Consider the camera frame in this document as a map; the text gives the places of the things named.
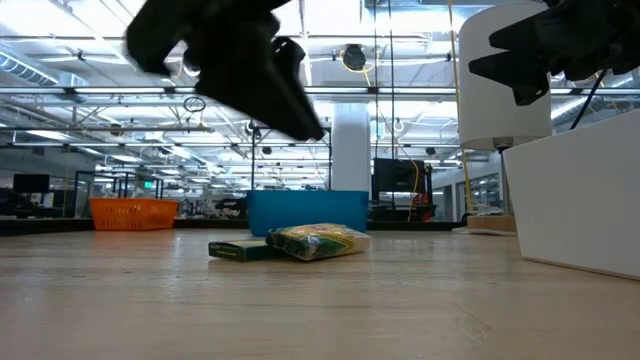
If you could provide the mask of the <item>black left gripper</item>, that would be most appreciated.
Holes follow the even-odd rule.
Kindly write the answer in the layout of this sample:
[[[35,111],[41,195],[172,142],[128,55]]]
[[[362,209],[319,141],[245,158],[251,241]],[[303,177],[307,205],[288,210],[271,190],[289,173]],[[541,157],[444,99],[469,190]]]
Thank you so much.
[[[166,65],[180,43],[183,61],[200,71],[253,84],[230,88],[198,84],[198,94],[231,107],[282,134],[298,140],[319,140],[325,131],[312,109],[299,79],[305,53],[288,37],[280,36],[280,22],[273,11],[288,0],[147,0],[125,32],[130,58],[144,72],[169,76]]]

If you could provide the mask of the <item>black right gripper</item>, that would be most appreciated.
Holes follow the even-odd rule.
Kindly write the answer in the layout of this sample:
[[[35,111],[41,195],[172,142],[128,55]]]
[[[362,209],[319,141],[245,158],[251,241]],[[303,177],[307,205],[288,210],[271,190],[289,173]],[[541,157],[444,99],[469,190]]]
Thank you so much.
[[[624,74],[639,67],[638,0],[569,0],[493,32],[492,47],[541,50],[553,75],[585,79],[599,70]],[[511,51],[471,60],[471,73],[512,90],[516,105],[549,91],[545,63]]]

